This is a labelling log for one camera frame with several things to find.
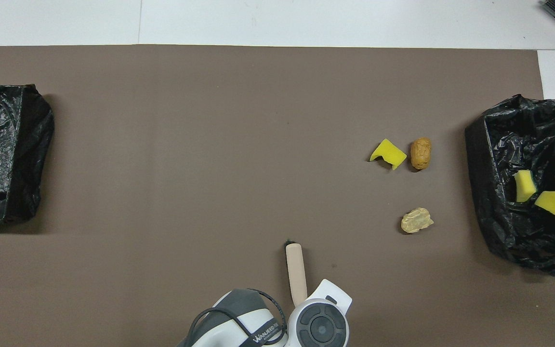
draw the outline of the brown paper mat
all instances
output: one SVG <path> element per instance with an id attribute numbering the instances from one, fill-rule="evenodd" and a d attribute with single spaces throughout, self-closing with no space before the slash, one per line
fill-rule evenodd
<path id="1" fill-rule="evenodd" d="M 0 235 L 0 346 L 172 346 L 252 287 L 292 309 L 282 244 L 353 298 L 351 347 L 555 345 L 555 278 L 491 255 L 463 130 L 537 53 L 0 47 L 0 84 L 55 111 L 38 216 Z M 412 172 L 366 162 L 383 139 Z M 399 232 L 426 207 L 436 222 Z"/>

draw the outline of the black plastic bag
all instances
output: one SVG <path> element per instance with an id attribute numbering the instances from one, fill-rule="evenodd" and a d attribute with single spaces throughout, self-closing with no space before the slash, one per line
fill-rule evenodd
<path id="1" fill-rule="evenodd" d="M 51 107 L 34 85 L 0 85 L 0 224 L 36 214 L 53 130 Z"/>
<path id="2" fill-rule="evenodd" d="M 465 129 L 476 218 L 489 250 L 555 275 L 555 216 L 534 201 L 555 191 L 555 100 L 515 95 Z M 532 171 L 537 193 L 515 202 L 518 170 Z"/>

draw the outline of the black cable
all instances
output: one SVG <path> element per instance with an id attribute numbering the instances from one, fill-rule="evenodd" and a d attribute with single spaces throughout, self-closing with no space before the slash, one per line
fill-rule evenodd
<path id="1" fill-rule="evenodd" d="M 284 334 L 286 334 L 286 316 L 284 316 L 284 311 L 282 311 L 282 307 L 280 307 L 278 302 L 275 301 L 274 298 L 271 298 L 271 296 L 269 294 L 267 294 L 265 292 L 262 292 L 260 290 L 254 289 L 254 288 L 248 288 L 248 289 L 249 290 L 254 290 L 254 292 L 257 292 L 258 294 L 260 294 L 260 295 L 264 296 L 265 298 L 269 299 L 269 301 L 271 301 L 271 303 L 273 303 L 273 305 L 275 305 L 277 307 L 278 312 L 280 314 L 280 317 L 282 317 L 282 332 L 272 342 L 265 343 L 265 346 L 269 346 L 269 345 L 273 345 L 275 343 L 278 343 L 280 340 L 282 340 L 282 338 L 284 337 Z"/>
<path id="2" fill-rule="evenodd" d="M 192 334 L 194 333 L 194 328 L 196 328 L 196 324 L 198 323 L 198 321 L 201 318 L 203 318 L 203 316 L 205 316 L 205 314 L 208 314 L 208 313 L 214 312 L 214 311 L 225 314 L 227 317 L 234 320 L 235 323 L 237 323 L 237 325 L 241 328 L 241 330 L 243 330 L 245 332 L 245 334 L 247 336 L 251 336 L 251 333 L 249 332 L 249 330 L 247 330 L 245 325 L 243 325 L 243 323 L 241 323 L 241 321 L 238 320 L 237 316 L 235 316 L 231 311 L 229 311 L 227 309 L 220 308 L 220 307 L 211 307 L 211 308 L 206 309 L 203 312 L 199 313 L 198 316 L 196 316 L 196 318 L 194 318 L 194 321 L 192 322 L 192 325 L 190 325 L 190 330 L 188 330 L 188 332 L 187 332 L 187 337 L 185 338 L 185 347 L 190 347 L 191 346 Z"/>
<path id="3" fill-rule="evenodd" d="M 271 296 L 269 296 L 269 294 L 262 292 L 260 290 L 257 289 L 253 289 L 253 288 L 248 288 L 249 290 L 254 290 L 254 292 L 257 292 L 258 294 L 264 296 L 265 298 L 269 299 L 269 301 L 271 301 L 271 303 L 273 303 L 273 305 L 275 305 L 278 309 L 278 312 L 280 314 L 280 316 L 282 317 L 282 332 L 280 333 L 280 335 L 273 341 L 271 342 L 266 342 L 264 345 L 265 346 L 269 346 L 269 345 L 273 345 L 275 343 L 278 343 L 280 340 L 282 340 L 282 338 L 284 337 L 284 334 L 286 334 L 286 316 L 284 316 L 284 311 L 282 311 L 282 307 L 278 304 L 277 301 L 275 301 L 274 298 L 271 298 Z M 245 334 L 248 336 L 248 338 L 250 338 L 252 335 L 250 333 L 249 330 L 247 330 L 247 328 L 245 327 L 245 325 L 243 325 L 243 323 L 241 323 L 240 320 L 238 320 L 237 316 L 235 314 L 233 314 L 231 311 L 227 310 L 227 309 L 223 309 L 221 307 L 211 307 L 209 309 L 204 310 L 203 312 L 199 313 L 198 316 L 196 316 L 196 318 L 194 318 L 194 321 L 192 322 L 192 325 L 190 325 L 190 330 L 188 330 L 187 332 L 187 337 L 185 338 L 185 347 L 191 347 L 191 343 L 192 343 L 192 334 L 194 333 L 194 328 L 196 328 L 196 324 L 198 324 L 198 321 L 203 318 L 203 316 L 205 316 L 206 314 L 209 314 L 210 312 L 220 312 L 222 314 L 225 314 L 227 317 L 229 317 L 230 319 L 234 320 L 235 323 L 237 323 L 237 325 L 241 328 L 241 330 L 243 330 L 245 332 Z"/>

